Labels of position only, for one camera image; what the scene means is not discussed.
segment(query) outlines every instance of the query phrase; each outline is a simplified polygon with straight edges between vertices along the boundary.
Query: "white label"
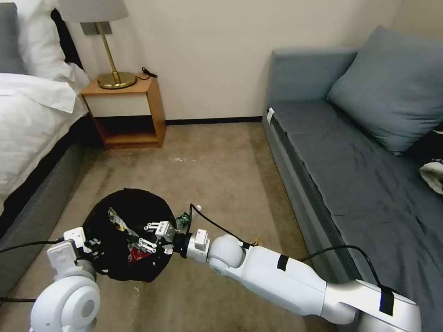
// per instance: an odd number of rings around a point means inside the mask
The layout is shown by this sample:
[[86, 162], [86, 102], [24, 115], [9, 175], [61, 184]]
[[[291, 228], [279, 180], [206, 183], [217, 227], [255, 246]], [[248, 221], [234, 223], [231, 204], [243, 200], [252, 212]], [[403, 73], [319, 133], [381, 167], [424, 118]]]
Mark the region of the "white label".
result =
[[275, 113], [274, 110], [272, 109], [272, 107], [270, 107], [268, 110], [268, 116], [266, 117], [269, 125], [271, 125], [271, 119], [272, 119], [272, 116], [274, 115], [274, 113]]

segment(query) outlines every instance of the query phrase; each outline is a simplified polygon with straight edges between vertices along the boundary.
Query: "black power cord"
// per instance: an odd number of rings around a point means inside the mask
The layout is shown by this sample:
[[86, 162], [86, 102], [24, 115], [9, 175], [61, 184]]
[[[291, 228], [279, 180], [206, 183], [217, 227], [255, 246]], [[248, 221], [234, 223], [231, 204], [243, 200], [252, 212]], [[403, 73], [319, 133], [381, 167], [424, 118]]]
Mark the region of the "black power cord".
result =
[[302, 258], [299, 261], [300, 262], [304, 262], [304, 261], [310, 260], [311, 258], [313, 258], [313, 257], [315, 257], [315, 256], [317, 256], [319, 254], [323, 254], [323, 253], [325, 253], [327, 251], [338, 250], [338, 249], [354, 249], [354, 250], [359, 251], [363, 255], [363, 257], [366, 259], [366, 262], [368, 263], [369, 268], [371, 269], [372, 275], [374, 276], [374, 279], [375, 279], [375, 281], [377, 283], [377, 286], [382, 288], [382, 283], [380, 282], [380, 279], [377, 276], [377, 272], [375, 271], [375, 267], [372, 264], [371, 260], [369, 259], [369, 256], [366, 254], [366, 252], [363, 251], [362, 248], [359, 248], [357, 246], [353, 246], [353, 245], [339, 245], [339, 246], [333, 246], [333, 247], [325, 248], [325, 249], [322, 249], [320, 251], [317, 251], [317, 252], [313, 253], [312, 255], [309, 255], [309, 256], [307, 256], [305, 258]]
[[[28, 246], [34, 246], [34, 245], [42, 245], [42, 244], [57, 244], [62, 242], [64, 239], [61, 237], [56, 241], [35, 241], [35, 242], [28, 242], [24, 244], [19, 244], [13, 247], [8, 247], [0, 250], [0, 254], [3, 254], [9, 250], [14, 250], [18, 248], [28, 247]], [[12, 298], [12, 297], [3, 297], [0, 296], [0, 302], [18, 302], [18, 303], [33, 303], [36, 299], [31, 298]]]
[[0, 302], [14, 302], [14, 303], [34, 303], [36, 299], [26, 299], [26, 298], [12, 298], [12, 297], [1, 297]]
[[151, 72], [150, 72], [149, 70], [147, 70], [145, 67], [142, 67], [142, 72], [143, 72], [143, 74], [148, 75], [147, 78], [141, 78], [140, 76], [137, 76], [137, 78], [141, 79], [142, 81], [146, 81], [146, 80], [150, 79], [151, 77], [153, 77], [153, 78], [157, 78], [157, 77], [158, 77], [158, 75], [156, 75], [156, 74], [154, 74], [154, 73], [151, 73]]
[[56, 241], [35, 241], [35, 242], [28, 242], [28, 243], [24, 243], [24, 244], [19, 244], [13, 247], [8, 247], [8, 248], [4, 248], [2, 250], [0, 250], [0, 254], [3, 254], [9, 250], [14, 250], [14, 249], [18, 249], [18, 248], [22, 248], [22, 247], [28, 247], [28, 246], [33, 246], [33, 245], [41, 245], [41, 244], [57, 244], [63, 241], [63, 238], [59, 238]]
[[232, 235], [234, 238], [236, 238], [237, 240], [239, 240], [240, 242], [243, 242], [245, 244], [248, 244], [250, 246], [252, 246], [252, 244], [243, 241], [241, 238], [239, 238], [237, 235], [235, 235], [234, 233], [228, 231], [226, 228], [221, 227], [219, 224], [215, 223], [214, 221], [212, 221], [211, 219], [209, 219], [208, 217], [206, 217], [203, 213], [201, 213], [194, 204], [189, 204], [189, 224], [188, 224], [188, 228], [186, 229], [186, 234], [189, 234], [189, 230], [191, 228], [191, 223], [192, 223], [192, 210], [194, 210], [195, 212], [197, 212], [203, 219], [205, 219], [207, 222], [209, 222], [210, 224], [213, 224], [215, 227], [221, 229], [222, 231], [224, 231], [225, 233]]

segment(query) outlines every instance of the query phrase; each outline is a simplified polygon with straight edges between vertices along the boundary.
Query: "white pillow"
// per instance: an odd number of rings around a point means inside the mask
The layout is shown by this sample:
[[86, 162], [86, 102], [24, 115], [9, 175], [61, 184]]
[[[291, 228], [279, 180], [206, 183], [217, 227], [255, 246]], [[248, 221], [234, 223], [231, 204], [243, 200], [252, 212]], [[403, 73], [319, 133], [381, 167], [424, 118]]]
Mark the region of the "white pillow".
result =
[[57, 27], [51, 18], [56, 0], [0, 0], [18, 9], [19, 46], [28, 73], [46, 79], [72, 78], [65, 63]]

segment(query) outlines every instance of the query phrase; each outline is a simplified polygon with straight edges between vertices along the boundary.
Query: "green bottle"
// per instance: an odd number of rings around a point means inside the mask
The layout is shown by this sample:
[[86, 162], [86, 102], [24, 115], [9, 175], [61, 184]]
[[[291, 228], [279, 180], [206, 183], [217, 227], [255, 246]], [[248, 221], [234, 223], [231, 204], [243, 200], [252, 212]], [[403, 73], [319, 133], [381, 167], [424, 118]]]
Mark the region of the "green bottle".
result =
[[175, 218], [175, 221], [177, 222], [177, 229], [179, 230], [184, 229], [189, 224], [190, 221], [189, 214], [185, 212], [181, 216]]
[[[197, 205], [196, 208], [198, 211], [202, 210], [200, 205]], [[189, 225], [191, 218], [189, 217], [188, 213], [184, 212], [181, 216], [175, 218], [175, 221], [177, 222], [177, 229], [182, 230]]]

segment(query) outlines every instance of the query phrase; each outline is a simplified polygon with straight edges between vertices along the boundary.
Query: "wooden nightstand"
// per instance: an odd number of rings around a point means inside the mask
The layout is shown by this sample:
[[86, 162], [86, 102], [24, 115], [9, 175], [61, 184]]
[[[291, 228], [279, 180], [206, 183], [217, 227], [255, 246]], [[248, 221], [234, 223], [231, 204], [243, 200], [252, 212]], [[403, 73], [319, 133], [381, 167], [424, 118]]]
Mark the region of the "wooden nightstand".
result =
[[102, 89], [94, 80], [81, 95], [106, 149], [162, 147], [165, 113], [155, 78], [118, 90]]

